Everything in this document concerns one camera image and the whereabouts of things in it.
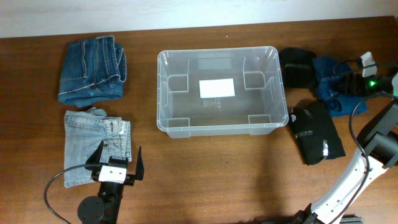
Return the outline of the grey right arm base rail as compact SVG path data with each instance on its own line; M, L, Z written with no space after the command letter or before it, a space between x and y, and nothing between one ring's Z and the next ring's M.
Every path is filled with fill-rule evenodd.
M347 216L340 220L340 224L363 224L363 219L355 215Z

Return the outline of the blue garment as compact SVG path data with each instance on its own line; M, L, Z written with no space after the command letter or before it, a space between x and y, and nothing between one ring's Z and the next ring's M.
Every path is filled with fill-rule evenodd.
M346 76L339 76L333 73L333 69L338 62L329 56L315 58L312 62L318 83L315 94L326 103L330 116L350 115L355 106L363 100L363 97L335 90L335 86L342 84L343 79L346 78Z

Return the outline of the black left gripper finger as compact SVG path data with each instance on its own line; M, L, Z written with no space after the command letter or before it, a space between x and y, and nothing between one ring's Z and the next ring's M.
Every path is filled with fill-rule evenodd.
M85 162L86 170L95 170L100 166L101 154L103 151L104 141L101 141L97 149L92 153L92 155Z
M142 181L144 179L144 171L145 171L145 169L144 169L144 163L142 160L142 150L141 150L141 147L139 147L138 155L137 155L136 172L135 172L135 174L127 174L126 175L125 184L133 186L136 180Z

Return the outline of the small black garment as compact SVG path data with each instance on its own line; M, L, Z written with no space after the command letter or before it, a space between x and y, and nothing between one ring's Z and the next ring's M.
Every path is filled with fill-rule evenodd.
M313 89L317 85L313 59L317 55L309 50L287 47L279 52L282 79L287 88Z

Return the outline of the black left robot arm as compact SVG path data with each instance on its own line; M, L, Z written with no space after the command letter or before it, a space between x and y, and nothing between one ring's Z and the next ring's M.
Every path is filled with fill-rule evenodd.
M144 178L142 151L138 150L136 173L128 174L129 159L111 156L107 163L100 161L104 142L86 160L87 170L91 171L91 179L100 183L96 196L89 196L81 201L77 215L82 224L111 224L118 219L121 200L125 186L133 186L135 181Z

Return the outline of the black garment with logo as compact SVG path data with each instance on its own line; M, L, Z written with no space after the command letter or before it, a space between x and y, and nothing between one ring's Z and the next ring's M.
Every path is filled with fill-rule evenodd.
M345 157L345 150L326 104L316 101L289 111L288 127L307 165Z

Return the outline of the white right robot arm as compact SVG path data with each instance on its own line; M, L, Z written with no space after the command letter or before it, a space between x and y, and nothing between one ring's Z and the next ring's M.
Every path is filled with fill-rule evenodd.
M340 223L343 215L362 191L376 178L397 163L397 75L392 80L393 93L375 93L368 99L385 97L391 102L380 111L358 136L353 131L353 117L349 116L349 132L357 145L353 158L332 188L305 210L298 211L291 223Z

